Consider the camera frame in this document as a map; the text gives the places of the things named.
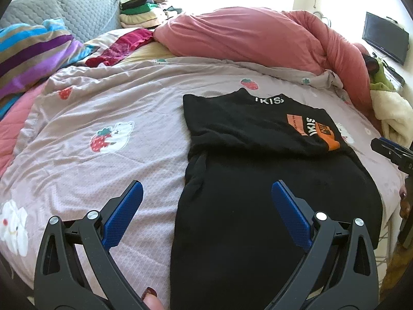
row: cartoon animal print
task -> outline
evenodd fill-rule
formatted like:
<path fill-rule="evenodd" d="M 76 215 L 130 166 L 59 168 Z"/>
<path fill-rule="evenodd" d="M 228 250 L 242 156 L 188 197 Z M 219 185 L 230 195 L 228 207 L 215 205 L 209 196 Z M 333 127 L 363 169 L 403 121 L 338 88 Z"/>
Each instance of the cartoon animal print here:
<path fill-rule="evenodd" d="M 133 131 L 134 122 L 119 122 L 114 127 L 103 128 L 90 140 L 94 152 L 117 152 L 126 146 Z"/>

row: green sweater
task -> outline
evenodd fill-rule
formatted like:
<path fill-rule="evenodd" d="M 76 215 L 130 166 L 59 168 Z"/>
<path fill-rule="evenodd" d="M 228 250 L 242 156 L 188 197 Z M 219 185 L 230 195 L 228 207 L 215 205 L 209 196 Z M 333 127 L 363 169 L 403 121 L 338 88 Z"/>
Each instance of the green sweater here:
<path fill-rule="evenodd" d="M 380 58 L 376 58 L 379 63 L 379 72 L 375 75 L 370 75 L 370 90 L 374 91 L 388 91 L 395 92 L 393 84 L 387 79 L 385 75 L 385 68 Z"/>
<path fill-rule="evenodd" d="M 136 8 L 122 10 L 121 14 L 125 14 L 125 15 L 142 14 L 142 13 L 147 13 L 148 11 L 152 10 L 153 8 L 157 8 L 157 7 L 158 7 L 157 4 L 147 3 L 147 4 L 144 4 Z"/>

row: purple stripe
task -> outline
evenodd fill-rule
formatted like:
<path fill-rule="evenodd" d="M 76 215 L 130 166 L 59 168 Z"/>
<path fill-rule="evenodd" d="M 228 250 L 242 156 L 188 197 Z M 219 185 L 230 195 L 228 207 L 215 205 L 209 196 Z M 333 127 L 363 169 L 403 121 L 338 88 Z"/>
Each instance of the purple stripe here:
<path fill-rule="evenodd" d="M 24 63 L 28 59 L 37 56 L 40 53 L 54 49 L 72 39 L 72 35 L 62 35 L 53 38 L 48 42 L 39 42 L 23 49 L 22 51 L 16 53 L 14 56 L 11 56 L 9 59 L 6 59 L 3 63 L 0 64 L 0 78 L 4 76 L 8 71 L 14 69 L 16 66 L 19 66 L 21 63 Z"/>
<path fill-rule="evenodd" d="M 24 90 L 27 85 L 34 84 L 41 78 L 50 76 L 61 66 L 62 61 L 66 60 L 75 52 L 79 45 L 82 45 L 82 43 L 74 41 L 66 50 L 59 51 L 55 55 L 13 78 L 8 84 L 0 88 L 0 99 L 11 93 L 19 93 Z"/>

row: orange label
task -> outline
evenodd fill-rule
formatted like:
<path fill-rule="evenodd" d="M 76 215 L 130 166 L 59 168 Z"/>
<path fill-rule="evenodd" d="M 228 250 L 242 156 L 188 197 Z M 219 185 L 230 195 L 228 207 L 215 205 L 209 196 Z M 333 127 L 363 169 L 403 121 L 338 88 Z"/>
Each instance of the orange label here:
<path fill-rule="evenodd" d="M 287 119 L 288 119 L 288 123 L 292 125 L 297 132 L 299 132 L 303 136 L 308 136 L 304 132 L 303 118 L 301 116 L 287 114 Z"/>
<path fill-rule="evenodd" d="M 334 139 L 334 133 L 329 126 L 315 123 L 315 130 L 319 137 L 321 137 L 328 144 L 328 151 L 340 148 L 340 143 Z"/>

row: red fingernail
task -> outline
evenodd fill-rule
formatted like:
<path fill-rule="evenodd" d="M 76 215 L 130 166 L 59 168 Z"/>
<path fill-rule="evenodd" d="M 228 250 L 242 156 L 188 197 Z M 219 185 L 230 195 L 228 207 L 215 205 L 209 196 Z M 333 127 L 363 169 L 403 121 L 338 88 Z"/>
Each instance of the red fingernail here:
<path fill-rule="evenodd" d="M 154 289 L 152 289 L 151 287 L 147 287 L 145 291 L 143 292 L 141 299 L 144 300 L 147 294 L 151 294 L 155 297 L 158 297 L 158 294 L 156 293 Z"/>

